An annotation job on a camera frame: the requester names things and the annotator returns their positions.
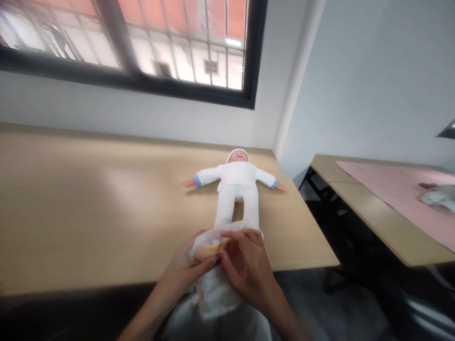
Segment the doll face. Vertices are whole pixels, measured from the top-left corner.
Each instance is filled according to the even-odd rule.
[[[235,162],[235,161],[246,161],[248,162],[248,156],[243,151],[236,151],[234,154],[231,155],[228,163]]]

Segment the pink mat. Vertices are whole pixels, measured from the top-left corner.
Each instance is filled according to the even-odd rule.
[[[354,162],[337,161],[337,165],[423,232],[455,252],[455,215],[419,201],[427,191],[419,183],[455,184],[455,175]]]

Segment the window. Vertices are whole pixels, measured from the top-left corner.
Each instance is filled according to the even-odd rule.
[[[209,74],[218,74],[218,62],[210,61],[210,69],[209,69],[209,61],[204,59],[204,71],[205,73]]]
[[[455,139],[455,120],[444,129],[438,137],[447,137]]]
[[[254,108],[266,0],[2,0],[0,69]]]

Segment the black window frame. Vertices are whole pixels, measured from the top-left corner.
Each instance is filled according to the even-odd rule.
[[[249,18],[243,90],[158,78],[143,73],[136,62],[127,33],[127,24],[118,1],[92,1],[98,6],[104,25],[115,46],[114,53],[117,54],[123,69],[75,62],[42,53],[0,46],[0,70],[254,110],[267,0],[247,0]]]
[[[452,121],[439,135],[438,137],[446,137],[455,139],[455,120]]]

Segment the blue sleeve cuff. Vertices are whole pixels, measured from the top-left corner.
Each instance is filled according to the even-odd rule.
[[[273,185],[270,188],[275,189],[276,185],[278,185],[278,179],[275,179],[275,182],[273,183]]]
[[[196,183],[197,187],[201,187],[202,186],[197,174],[194,175],[194,182]]]

